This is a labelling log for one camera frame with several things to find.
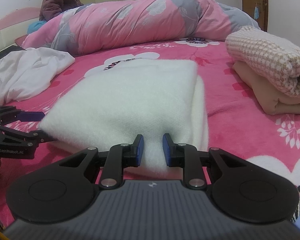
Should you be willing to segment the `white fluffy sweater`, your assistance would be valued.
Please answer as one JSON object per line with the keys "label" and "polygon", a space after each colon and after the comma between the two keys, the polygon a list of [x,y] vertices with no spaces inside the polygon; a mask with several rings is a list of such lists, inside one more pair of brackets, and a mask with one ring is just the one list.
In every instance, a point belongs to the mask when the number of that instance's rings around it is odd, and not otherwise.
{"label": "white fluffy sweater", "polygon": [[141,165],[130,173],[180,178],[166,165],[162,137],[205,151],[209,128],[202,78],[191,60],[134,59],[107,70],[92,69],[57,100],[39,128],[59,148],[75,153],[144,138]]}

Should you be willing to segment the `white thin garment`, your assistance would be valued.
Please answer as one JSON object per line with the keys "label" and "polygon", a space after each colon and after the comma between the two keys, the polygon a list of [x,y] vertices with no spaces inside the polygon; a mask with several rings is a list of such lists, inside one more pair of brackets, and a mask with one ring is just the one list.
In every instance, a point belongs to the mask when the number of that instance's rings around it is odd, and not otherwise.
{"label": "white thin garment", "polygon": [[0,59],[0,106],[37,96],[74,62],[69,53],[51,48],[10,52]]}

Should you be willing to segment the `pink floral bed blanket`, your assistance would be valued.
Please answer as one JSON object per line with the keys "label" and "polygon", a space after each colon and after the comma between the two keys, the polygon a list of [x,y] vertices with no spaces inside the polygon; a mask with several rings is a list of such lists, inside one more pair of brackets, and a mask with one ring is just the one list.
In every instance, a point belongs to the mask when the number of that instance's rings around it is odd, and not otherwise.
{"label": "pink floral bed blanket", "polygon": [[[232,69],[234,62],[223,43],[146,43],[80,56],[46,91],[16,103],[16,107],[47,112],[88,70],[151,57],[196,62],[205,84],[209,146],[220,147],[289,179],[298,187],[300,199],[300,115],[264,113],[253,91]],[[293,219],[300,225],[300,202]]]}

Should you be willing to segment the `pink white headboard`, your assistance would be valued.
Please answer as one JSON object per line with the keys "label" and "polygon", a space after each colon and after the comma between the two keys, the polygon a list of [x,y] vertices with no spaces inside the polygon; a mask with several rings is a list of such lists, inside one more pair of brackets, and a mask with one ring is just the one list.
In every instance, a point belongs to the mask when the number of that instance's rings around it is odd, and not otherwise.
{"label": "pink white headboard", "polygon": [[39,8],[28,7],[17,9],[0,19],[0,51],[26,35],[29,25],[38,20],[39,12]]}

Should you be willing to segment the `teal cloth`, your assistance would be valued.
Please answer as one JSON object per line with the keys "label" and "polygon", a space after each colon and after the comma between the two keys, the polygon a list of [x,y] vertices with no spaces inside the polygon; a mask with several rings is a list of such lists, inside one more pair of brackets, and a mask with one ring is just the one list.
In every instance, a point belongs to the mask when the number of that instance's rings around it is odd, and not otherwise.
{"label": "teal cloth", "polygon": [[38,29],[40,29],[47,21],[36,21],[31,23],[27,29],[27,35],[34,33]]}

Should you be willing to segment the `peach folded garment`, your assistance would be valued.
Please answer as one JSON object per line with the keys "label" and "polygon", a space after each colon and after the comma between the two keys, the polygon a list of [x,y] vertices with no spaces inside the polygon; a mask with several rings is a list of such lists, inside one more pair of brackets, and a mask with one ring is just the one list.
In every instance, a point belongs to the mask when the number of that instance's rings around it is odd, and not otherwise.
{"label": "peach folded garment", "polygon": [[300,98],[292,98],[283,94],[244,62],[237,61],[232,68],[241,80],[253,90],[258,103],[266,114],[300,114]]}

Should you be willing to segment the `pink checked folded sweater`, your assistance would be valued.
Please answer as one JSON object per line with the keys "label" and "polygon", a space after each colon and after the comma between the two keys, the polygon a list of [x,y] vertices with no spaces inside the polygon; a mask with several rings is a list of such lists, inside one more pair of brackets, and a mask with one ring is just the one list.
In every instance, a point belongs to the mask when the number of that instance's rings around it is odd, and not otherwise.
{"label": "pink checked folded sweater", "polygon": [[252,26],[228,35],[225,45],[236,61],[245,62],[283,94],[300,98],[300,47]]}

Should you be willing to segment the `pink grey floral duvet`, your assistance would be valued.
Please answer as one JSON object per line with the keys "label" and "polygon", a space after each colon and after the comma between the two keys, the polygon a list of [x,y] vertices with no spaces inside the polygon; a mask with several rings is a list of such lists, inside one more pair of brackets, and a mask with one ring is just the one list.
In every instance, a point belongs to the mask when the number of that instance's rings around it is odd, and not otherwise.
{"label": "pink grey floral duvet", "polygon": [[202,38],[225,41],[258,23],[215,0],[125,0],[67,10],[25,38],[22,47],[46,47],[72,56],[148,42]]}

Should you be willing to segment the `brown wooden door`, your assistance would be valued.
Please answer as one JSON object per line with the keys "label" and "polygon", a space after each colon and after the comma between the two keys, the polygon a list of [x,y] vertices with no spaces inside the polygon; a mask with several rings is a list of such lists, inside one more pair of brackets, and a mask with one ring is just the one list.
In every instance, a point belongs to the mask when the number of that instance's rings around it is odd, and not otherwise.
{"label": "brown wooden door", "polygon": [[268,30],[268,0],[242,0],[242,10],[257,21],[261,30]]}

